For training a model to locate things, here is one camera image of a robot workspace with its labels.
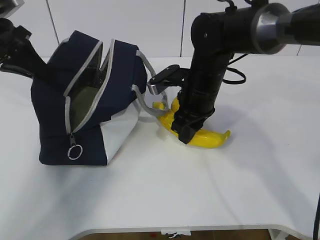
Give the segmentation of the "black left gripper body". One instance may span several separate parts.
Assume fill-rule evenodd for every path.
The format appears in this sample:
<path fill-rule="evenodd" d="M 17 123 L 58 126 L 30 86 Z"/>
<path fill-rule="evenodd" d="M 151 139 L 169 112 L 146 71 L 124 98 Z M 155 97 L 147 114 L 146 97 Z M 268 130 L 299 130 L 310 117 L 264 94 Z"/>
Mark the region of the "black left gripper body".
<path fill-rule="evenodd" d="M 24 50 L 32 47 L 29 40 L 32 35 L 27 29 L 14 24 L 7 18 L 0 19 L 0 63 L 10 60 Z"/>

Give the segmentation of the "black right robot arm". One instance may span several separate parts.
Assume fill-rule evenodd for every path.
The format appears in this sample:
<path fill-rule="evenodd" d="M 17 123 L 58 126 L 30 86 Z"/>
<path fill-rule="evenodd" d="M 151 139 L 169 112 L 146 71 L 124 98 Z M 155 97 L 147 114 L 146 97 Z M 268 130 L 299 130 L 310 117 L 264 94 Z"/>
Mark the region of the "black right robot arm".
<path fill-rule="evenodd" d="M 223 12 L 198 15 L 191 25 L 190 70 L 178 94 L 171 128 L 188 144 L 215 111 L 215 101 L 235 54 L 274 55 L 287 45 L 320 44 L 320 6 L 289 11 L 283 4 L 250 0 Z"/>

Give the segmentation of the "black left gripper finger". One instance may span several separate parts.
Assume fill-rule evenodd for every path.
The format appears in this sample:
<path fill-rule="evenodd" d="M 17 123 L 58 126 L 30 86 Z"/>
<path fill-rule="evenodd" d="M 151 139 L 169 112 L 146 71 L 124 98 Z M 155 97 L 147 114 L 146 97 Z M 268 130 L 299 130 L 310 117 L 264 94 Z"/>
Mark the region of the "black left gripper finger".
<path fill-rule="evenodd" d="M 19 66 L 14 66 L 14 65 L 9 65 L 9 64 L 4 64 L 4 63 L 1 64 L 0 71 L 5 72 L 5 73 L 20 75 L 20 76 L 27 77 L 27 78 L 32 78 L 34 76 L 31 72 L 29 72 Z"/>
<path fill-rule="evenodd" d="M 26 41 L 22 48 L 22 76 L 27 78 L 37 78 L 45 82 L 52 88 L 59 86 L 59 74 L 71 74 L 73 70 L 67 67 L 57 67 L 45 63 L 35 51 L 30 41 Z"/>

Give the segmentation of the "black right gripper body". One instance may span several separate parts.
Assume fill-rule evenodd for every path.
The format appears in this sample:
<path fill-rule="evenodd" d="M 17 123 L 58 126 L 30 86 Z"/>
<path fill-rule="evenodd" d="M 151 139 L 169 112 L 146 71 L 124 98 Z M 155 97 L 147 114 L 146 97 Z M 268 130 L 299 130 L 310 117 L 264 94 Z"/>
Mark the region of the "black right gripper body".
<path fill-rule="evenodd" d="M 216 95 L 180 90 L 177 100 L 179 108 L 173 115 L 171 130 L 178 134 L 181 142 L 188 144 L 203 127 L 205 120 L 215 112 Z"/>

